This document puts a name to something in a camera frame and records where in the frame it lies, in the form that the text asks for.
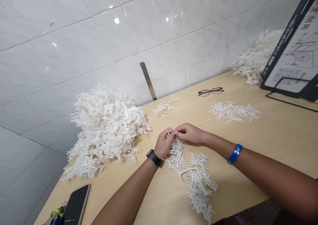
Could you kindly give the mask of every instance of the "metal strip on wall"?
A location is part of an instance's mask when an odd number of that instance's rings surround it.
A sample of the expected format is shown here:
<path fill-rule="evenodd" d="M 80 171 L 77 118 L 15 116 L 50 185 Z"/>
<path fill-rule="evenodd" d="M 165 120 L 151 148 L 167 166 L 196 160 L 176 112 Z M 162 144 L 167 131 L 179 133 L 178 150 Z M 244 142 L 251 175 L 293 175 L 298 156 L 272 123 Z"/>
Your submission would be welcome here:
<path fill-rule="evenodd" d="M 153 90 L 153 86 L 152 86 L 152 83 L 151 83 L 151 80 L 150 80 L 150 77 L 149 77 L 149 74 L 148 74 L 148 71 L 146 68 L 146 64 L 144 62 L 141 62 L 140 66 L 141 66 L 143 75 L 145 76 L 145 79 L 146 79 L 150 94 L 152 96 L 152 99 L 155 101 L 155 100 L 157 100 L 157 97 L 156 97 L 155 91 Z"/>

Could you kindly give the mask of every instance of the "light wood tabletop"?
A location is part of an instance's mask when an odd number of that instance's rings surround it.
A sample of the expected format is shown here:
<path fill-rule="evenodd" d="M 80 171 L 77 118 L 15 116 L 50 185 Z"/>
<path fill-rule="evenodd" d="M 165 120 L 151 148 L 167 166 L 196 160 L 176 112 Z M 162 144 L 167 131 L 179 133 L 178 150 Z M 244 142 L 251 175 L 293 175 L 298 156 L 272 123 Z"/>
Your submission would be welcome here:
<path fill-rule="evenodd" d="M 154 148 L 160 132 L 167 127 L 175 129 L 188 122 L 318 178 L 318 113 L 266 98 L 267 91 L 257 85 L 247 85 L 245 81 L 245 78 L 227 72 L 144 105 L 143 111 L 152 131 L 149 137 L 142 137 L 136 142 L 136 147 L 142 149 L 142 153 L 137 155 L 139 164 L 146 159 L 147 152 Z M 223 87 L 225 91 L 220 95 L 198 96 L 198 91 L 214 87 Z M 160 102 L 167 103 L 173 97 L 181 98 L 179 102 L 171 104 L 177 110 L 157 118 L 153 110 Z M 317 104 L 301 99 L 289 100 L 318 109 Z M 245 119 L 245 123 L 226 124 L 225 119 L 215 122 L 213 115 L 209 114 L 209 103 L 214 101 L 231 101 L 243 106 L 250 103 L 263 115 L 256 121 Z M 213 223 L 268 199 L 266 194 L 216 152 L 202 145 L 186 145 L 184 153 L 187 165 L 190 152 L 201 152 L 210 158 L 210 177 L 220 187 L 211 196 L 215 212 Z M 83 225 L 90 225 L 105 203 L 137 168 L 129 162 L 110 162 L 97 178 L 75 178 L 65 184 L 59 181 L 35 224 L 43 224 L 50 212 L 66 202 L 74 190 L 91 184 L 82 221 Z M 134 224 L 207 224 L 202 214 L 196 214 L 187 192 L 188 188 L 179 175 L 163 164 L 152 178 Z"/>

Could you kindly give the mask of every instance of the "black smartphone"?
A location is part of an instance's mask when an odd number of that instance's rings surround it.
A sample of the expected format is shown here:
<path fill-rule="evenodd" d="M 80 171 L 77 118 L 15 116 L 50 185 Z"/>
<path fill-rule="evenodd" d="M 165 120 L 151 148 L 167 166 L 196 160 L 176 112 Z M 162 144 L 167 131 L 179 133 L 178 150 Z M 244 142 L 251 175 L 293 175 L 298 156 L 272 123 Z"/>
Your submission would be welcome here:
<path fill-rule="evenodd" d="M 63 215 L 64 225 L 80 225 L 82 223 L 90 184 L 74 191 L 66 205 Z"/>

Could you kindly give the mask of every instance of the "black watch strap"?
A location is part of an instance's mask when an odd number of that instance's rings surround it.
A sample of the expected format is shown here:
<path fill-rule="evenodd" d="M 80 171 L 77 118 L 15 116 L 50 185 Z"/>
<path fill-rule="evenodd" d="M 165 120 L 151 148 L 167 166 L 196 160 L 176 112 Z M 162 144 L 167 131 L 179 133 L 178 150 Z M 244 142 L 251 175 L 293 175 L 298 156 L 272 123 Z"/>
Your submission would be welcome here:
<path fill-rule="evenodd" d="M 153 152 L 153 149 L 151 149 L 148 154 L 147 157 L 152 159 L 152 161 L 156 164 L 156 166 L 159 166 L 161 164 L 161 159 L 159 159 L 155 153 Z"/>

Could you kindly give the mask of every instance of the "cardboard box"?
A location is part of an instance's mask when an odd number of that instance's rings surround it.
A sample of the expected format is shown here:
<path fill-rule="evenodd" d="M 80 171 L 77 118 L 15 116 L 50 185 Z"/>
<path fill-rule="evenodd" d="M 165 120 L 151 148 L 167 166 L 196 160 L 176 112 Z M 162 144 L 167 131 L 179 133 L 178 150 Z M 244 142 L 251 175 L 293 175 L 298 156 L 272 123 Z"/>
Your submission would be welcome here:
<path fill-rule="evenodd" d="M 282 77 L 291 79 L 279 80 Z M 301 0 L 267 66 L 261 88 L 310 101 L 318 99 L 318 0 Z"/>

